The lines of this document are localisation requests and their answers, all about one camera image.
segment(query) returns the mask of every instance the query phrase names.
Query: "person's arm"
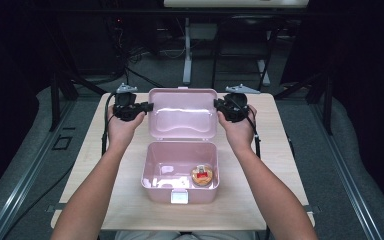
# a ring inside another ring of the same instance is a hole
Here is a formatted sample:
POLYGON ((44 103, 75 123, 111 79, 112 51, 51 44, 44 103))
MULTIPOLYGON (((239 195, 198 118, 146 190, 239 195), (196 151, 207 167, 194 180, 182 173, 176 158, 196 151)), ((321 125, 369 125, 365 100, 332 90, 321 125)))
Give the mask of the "person's arm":
MULTIPOLYGON (((218 112, 218 117, 245 173, 257 206, 275 238, 317 239, 299 200, 253 152, 251 143, 254 132, 250 123, 246 119, 237 123, 228 122, 221 112, 218 112)), ((249 117, 255 121, 252 113, 249 117)))
POLYGON ((109 122, 109 146, 105 154, 71 196, 58 218, 51 239, 96 240, 107 213, 121 158, 144 113, 123 122, 113 117, 109 122))

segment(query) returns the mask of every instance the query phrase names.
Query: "hinged lid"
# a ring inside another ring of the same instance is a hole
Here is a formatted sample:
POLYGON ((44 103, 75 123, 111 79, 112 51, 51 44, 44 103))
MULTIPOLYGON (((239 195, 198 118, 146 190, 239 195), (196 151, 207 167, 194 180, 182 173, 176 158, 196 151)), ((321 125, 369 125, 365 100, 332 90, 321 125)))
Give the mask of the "hinged lid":
POLYGON ((198 88, 154 88, 149 132, 157 139, 209 139, 217 132, 217 92, 198 88))

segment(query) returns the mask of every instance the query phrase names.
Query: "person's hand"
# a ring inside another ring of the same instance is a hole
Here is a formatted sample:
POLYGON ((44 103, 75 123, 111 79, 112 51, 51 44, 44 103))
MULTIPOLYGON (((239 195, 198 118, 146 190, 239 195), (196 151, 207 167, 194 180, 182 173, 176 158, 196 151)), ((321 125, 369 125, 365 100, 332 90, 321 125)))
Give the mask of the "person's hand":
MULTIPOLYGON (((249 105, 250 111, 248 117, 255 124, 254 115, 257 114, 257 110, 249 105)), ((240 122, 232 123, 227 121, 223 113, 217 112, 219 122, 221 126, 226 130, 227 141, 232 149, 235 150, 247 150, 251 149, 251 143, 254 138, 254 130, 247 119, 240 122)))
POLYGON ((109 147, 127 147, 133 139, 135 129, 142 123, 145 112, 139 113, 132 121, 125 122, 114 116, 113 105, 108 108, 109 147))

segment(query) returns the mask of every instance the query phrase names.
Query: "pastry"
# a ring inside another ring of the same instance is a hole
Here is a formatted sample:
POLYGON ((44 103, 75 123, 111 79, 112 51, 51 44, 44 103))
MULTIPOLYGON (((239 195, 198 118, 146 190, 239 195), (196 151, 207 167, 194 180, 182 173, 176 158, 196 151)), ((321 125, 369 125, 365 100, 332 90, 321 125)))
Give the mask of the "pastry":
POLYGON ((191 173, 193 182, 200 186, 207 186, 213 180, 213 170, 208 165, 198 165, 191 173))

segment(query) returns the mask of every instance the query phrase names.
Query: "wooden table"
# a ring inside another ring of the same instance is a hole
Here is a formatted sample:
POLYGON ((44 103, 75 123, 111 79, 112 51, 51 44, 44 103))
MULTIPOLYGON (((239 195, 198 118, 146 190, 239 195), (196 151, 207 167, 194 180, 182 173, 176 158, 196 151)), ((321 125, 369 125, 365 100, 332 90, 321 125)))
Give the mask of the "wooden table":
MULTIPOLYGON (((66 203, 101 157, 104 127, 104 95, 89 127, 60 203, 66 203)), ((138 93, 136 102, 148 99, 138 93)), ((264 163, 295 193, 303 205, 308 200, 289 147, 272 95, 248 95, 248 102, 258 110, 257 130, 261 138, 264 163)), ((216 144, 219 155, 220 185, 210 204, 172 205, 149 200, 141 185, 147 146, 154 139, 148 133, 148 118, 136 130, 118 172, 103 230, 263 230, 266 223, 252 196, 244 173, 235 158, 224 129, 218 124, 216 144), (235 178, 227 177, 235 173, 235 178)), ((54 227, 61 211, 52 218, 54 227)), ((309 214, 314 225, 314 218, 309 214)))

